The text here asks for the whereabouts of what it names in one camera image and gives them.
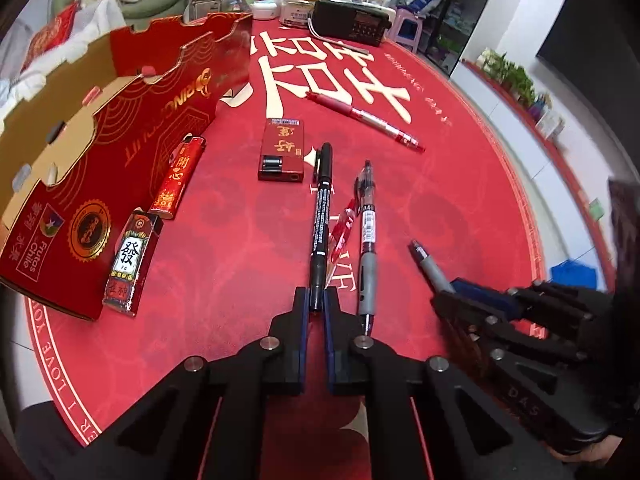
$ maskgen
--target gold seal emblem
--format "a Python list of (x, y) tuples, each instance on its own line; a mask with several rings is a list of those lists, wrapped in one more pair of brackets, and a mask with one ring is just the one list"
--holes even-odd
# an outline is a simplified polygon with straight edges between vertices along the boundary
[(111, 217), (100, 200), (83, 203), (69, 227), (69, 248), (81, 262), (97, 258), (109, 239)]

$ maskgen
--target gray pen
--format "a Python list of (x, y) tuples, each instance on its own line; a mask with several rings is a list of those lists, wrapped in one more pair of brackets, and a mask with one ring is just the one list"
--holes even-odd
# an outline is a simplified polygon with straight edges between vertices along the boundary
[(433, 257), (430, 256), (420, 242), (411, 240), (411, 243), (409, 243), (409, 250), (411, 251), (411, 256), (414, 258), (415, 263), (420, 266), (422, 272), (431, 283), (434, 292), (440, 292), (442, 290), (455, 292), (453, 286), (444, 275), (444, 272), (442, 272)]
[(374, 204), (373, 169), (369, 160), (356, 179), (356, 197), (360, 200), (362, 215), (362, 245), (358, 274), (358, 314), (365, 335), (371, 335), (376, 315), (376, 287), (378, 284), (378, 257), (376, 256), (376, 205)]

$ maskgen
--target red marker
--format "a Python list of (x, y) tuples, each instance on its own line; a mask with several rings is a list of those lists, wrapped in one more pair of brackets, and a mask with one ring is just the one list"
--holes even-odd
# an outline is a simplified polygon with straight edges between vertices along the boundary
[(384, 134), (387, 134), (396, 142), (404, 144), (406, 147), (411, 148), (416, 152), (424, 152), (424, 147), (418, 143), (417, 139), (414, 139), (411, 135), (398, 130), (397, 128), (391, 126), (391, 124), (386, 123), (382, 119), (379, 119), (376, 116), (365, 112), (364, 110), (358, 110), (351, 105), (345, 104), (342, 101), (338, 101), (338, 99), (333, 99), (331, 97), (327, 97), (326, 95), (317, 94), (316, 92), (307, 92), (306, 98), (310, 99), (311, 101), (315, 101), (316, 103), (321, 104), (326, 108), (330, 108), (331, 110), (338, 112), (339, 114), (346, 115), (347, 117), (356, 119), (361, 123), (373, 126), (375, 129), (383, 132)]

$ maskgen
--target radio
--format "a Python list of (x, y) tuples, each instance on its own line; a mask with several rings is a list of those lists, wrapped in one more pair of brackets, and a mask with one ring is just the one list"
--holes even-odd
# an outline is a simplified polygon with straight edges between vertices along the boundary
[(391, 21), (386, 12), (353, 2), (318, 0), (311, 23), (320, 36), (379, 46)]

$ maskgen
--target red table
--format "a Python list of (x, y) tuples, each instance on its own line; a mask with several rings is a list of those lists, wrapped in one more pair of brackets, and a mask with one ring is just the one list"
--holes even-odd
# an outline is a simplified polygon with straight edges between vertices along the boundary
[[(302, 119), (305, 153), (332, 143), (334, 216), (364, 160), (372, 161), (374, 336), (398, 353), (425, 359), (444, 352), (430, 289), (406, 248), (410, 238), (424, 243), (451, 278), (504, 289), (543, 277), (538, 233), (513, 168), (480, 116), (435, 68), (393, 43), (363, 57), (276, 21), (254, 22), (254, 35), (251, 88), (218, 105), (178, 214), (165, 222), (138, 316), (105, 309), (91, 323), (27, 302), (47, 386), (82, 444), (185, 357), (221, 358), (264, 336), (271, 318), (290, 309), (295, 286), (306, 285), (312, 167), (303, 184), (257, 180), (267, 116)], [(426, 153), (302, 99), (307, 88), (352, 99), (417, 137)], [(348, 312), (356, 308), (358, 239), (351, 238), (333, 280)], [(370, 476), (366, 440), (340, 429), (356, 417), (360, 401), (328, 395), (322, 338), (321, 325), (312, 323), (305, 395), (270, 399), (263, 478)]]

